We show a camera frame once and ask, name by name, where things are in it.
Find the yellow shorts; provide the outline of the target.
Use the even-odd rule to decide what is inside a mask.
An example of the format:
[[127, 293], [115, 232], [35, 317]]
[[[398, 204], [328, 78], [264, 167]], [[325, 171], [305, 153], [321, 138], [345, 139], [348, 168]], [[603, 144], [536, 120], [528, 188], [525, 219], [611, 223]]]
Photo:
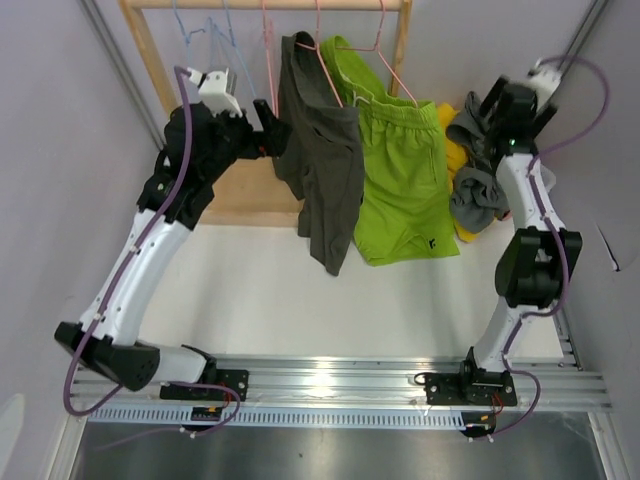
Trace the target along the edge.
[[[454, 109], [451, 105], [447, 103], [443, 103], [437, 107], [438, 120], [440, 122], [440, 126], [444, 130], [444, 133], [445, 133], [445, 128], [451, 123], [454, 115], [458, 113], [460, 110]], [[457, 146], [452, 141], [448, 140], [446, 138], [446, 135], [445, 135], [445, 151], [446, 151], [446, 163], [447, 163], [447, 174], [448, 174], [449, 209], [450, 209], [450, 196], [451, 196], [451, 193], [453, 192], [453, 176], [456, 173], [456, 171], [465, 164], [465, 162], [467, 161], [467, 155], [461, 147]], [[453, 222], [454, 222], [454, 228], [455, 228], [456, 234], [458, 235], [459, 239], [465, 243], [473, 242], [481, 232], [486, 230], [492, 224], [491, 223], [479, 234], [470, 234], [469, 232], [464, 230], [461, 226], [459, 226], [457, 224], [457, 221], [454, 218], [453, 218]]]

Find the grey shorts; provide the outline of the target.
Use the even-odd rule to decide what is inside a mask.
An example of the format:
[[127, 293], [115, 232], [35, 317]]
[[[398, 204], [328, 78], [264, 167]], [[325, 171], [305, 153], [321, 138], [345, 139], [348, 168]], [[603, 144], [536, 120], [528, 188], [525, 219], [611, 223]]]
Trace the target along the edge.
[[485, 155], [488, 122], [480, 114], [480, 107], [478, 94], [469, 92], [463, 108], [445, 128], [446, 138], [467, 155], [467, 161], [453, 176], [450, 211], [457, 224], [470, 234], [479, 234], [509, 212], [506, 194]]

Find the light blue wire hanger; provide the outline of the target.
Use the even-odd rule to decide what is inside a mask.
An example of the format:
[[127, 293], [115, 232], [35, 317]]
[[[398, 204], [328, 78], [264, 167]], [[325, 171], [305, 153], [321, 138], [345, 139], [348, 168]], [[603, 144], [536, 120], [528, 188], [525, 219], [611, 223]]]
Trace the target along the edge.
[[236, 39], [233, 22], [231, 18], [231, 9], [229, 2], [227, 0], [222, 0], [222, 7], [224, 10], [224, 15], [226, 19], [226, 29], [220, 27], [212, 18], [208, 19], [209, 24], [209, 33], [211, 38], [212, 50], [220, 50], [222, 52], [222, 56], [227, 59], [227, 62], [231, 64], [231, 60], [227, 55], [227, 51], [225, 50], [226, 45], [228, 45], [234, 52], [236, 61], [240, 66], [244, 77], [246, 79], [247, 85], [249, 87], [251, 98], [255, 99], [257, 97], [257, 92], [255, 88], [255, 84], [245, 58], [240, 49], [239, 43]]
[[193, 55], [191, 52], [191, 44], [195, 37], [206, 34], [208, 30], [205, 27], [196, 28], [195, 30], [187, 30], [185, 23], [179, 13], [178, 2], [176, 0], [172, 0], [171, 4], [172, 4], [173, 15], [177, 21], [177, 24], [185, 45], [185, 52], [186, 52], [186, 58], [187, 58], [186, 64], [188, 66], [192, 66]]

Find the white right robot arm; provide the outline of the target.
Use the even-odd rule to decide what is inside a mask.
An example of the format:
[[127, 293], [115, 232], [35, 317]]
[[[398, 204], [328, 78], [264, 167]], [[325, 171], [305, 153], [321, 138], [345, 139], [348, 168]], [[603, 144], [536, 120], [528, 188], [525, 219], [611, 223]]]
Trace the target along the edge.
[[568, 292], [582, 238], [555, 213], [535, 145], [557, 111], [546, 101], [552, 91], [500, 77], [480, 105], [488, 122], [485, 154], [506, 195], [515, 233], [496, 266], [495, 311], [458, 372], [414, 378], [430, 406], [516, 406], [509, 355], [531, 322], [553, 316]]

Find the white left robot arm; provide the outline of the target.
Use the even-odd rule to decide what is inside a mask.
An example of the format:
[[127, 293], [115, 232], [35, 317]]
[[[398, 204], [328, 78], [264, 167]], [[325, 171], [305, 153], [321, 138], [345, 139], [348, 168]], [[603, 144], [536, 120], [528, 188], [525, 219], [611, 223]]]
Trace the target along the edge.
[[145, 344], [139, 330], [147, 305], [171, 259], [214, 199], [214, 183], [239, 159], [282, 154], [291, 128], [268, 103], [253, 106], [262, 127], [244, 114], [212, 113], [203, 103], [176, 108], [165, 146], [137, 200], [129, 237], [96, 300], [77, 322], [62, 322], [55, 340], [71, 355], [63, 399], [79, 366], [139, 391], [150, 383], [185, 390], [197, 400], [217, 387], [216, 360], [194, 347]]

